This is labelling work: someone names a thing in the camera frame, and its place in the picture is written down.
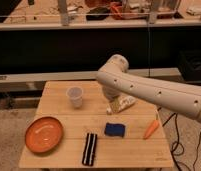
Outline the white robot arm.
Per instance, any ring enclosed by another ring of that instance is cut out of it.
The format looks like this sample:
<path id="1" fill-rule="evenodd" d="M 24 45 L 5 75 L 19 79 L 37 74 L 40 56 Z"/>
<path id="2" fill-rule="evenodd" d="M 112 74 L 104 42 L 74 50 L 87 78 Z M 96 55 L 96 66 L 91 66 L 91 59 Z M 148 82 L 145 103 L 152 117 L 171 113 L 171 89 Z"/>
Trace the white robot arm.
<path id="1" fill-rule="evenodd" d="M 96 80 L 109 101 L 125 93 L 201 123 L 201 86 L 131 75 L 128 68 L 128 60 L 115 54 L 98 70 Z"/>

